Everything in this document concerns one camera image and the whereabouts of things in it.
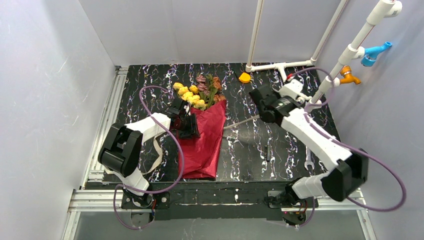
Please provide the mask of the yellow fake flower bunch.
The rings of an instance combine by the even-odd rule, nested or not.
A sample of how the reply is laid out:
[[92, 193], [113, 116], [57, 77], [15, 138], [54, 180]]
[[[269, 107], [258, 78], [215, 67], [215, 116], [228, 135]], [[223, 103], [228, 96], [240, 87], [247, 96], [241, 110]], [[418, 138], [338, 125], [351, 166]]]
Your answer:
[[197, 86], [184, 86], [182, 83], [176, 82], [173, 84], [172, 88], [176, 91], [178, 97], [188, 102], [192, 108], [202, 111], [206, 110], [207, 104], [201, 97], [201, 91]]

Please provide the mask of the maroon wrapping paper sheet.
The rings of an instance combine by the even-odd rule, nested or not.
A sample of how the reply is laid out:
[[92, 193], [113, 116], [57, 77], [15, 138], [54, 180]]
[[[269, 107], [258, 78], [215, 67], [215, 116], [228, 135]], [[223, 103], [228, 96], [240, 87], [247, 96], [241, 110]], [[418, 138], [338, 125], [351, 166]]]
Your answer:
[[196, 116], [200, 137], [178, 140], [184, 156], [178, 155], [178, 170], [183, 179], [216, 178], [226, 108], [227, 101], [222, 100], [206, 110], [190, 109]]

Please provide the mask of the orange fake flower stem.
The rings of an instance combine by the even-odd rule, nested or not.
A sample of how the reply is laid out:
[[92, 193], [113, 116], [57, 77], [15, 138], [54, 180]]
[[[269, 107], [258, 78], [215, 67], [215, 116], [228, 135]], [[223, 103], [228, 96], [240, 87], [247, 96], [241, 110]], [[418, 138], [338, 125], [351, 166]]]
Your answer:
[[226, 101], [227, 99], [223, 94], [223, 87], [219, 77], [207, 74], [205, 78], [207, 90], [203, 92], [203, 95], [205, 97], [206, 109], [208, 109], [214, 104]]

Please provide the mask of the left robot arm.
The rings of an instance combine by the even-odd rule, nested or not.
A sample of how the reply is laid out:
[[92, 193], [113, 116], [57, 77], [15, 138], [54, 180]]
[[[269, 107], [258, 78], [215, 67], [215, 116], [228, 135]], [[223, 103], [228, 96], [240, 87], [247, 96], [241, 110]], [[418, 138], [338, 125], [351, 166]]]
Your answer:
[[190, 112], [188, 101], [174, 99], [161, 112], [134, 123], [114, 123], [101, 146], [97, 161], [116, 175], [124, 188], [134, 198], [149, 193], [149, 182], [139, 168], [141, 147], [147, 140], [154, 140], [164, 133], [176, 131], [174, 138], [198, 138], [196, 115]]

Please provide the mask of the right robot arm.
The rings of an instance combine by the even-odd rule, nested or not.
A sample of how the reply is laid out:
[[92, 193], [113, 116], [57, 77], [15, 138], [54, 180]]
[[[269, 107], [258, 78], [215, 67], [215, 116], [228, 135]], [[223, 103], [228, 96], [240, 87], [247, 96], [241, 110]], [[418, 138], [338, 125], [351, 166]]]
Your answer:
[[291, 203], [311, 197], [328, 196], [344, 201], [368, 178], [369, 158], [336, 143], [336, 139], [317, 125], [304, 108], [290, 96], [281, 96], [268, 84], [249, 92], [260, 119], [275, 123], [294, 135], [324, 164], [326, 173], [299, 177], [285, 186]]

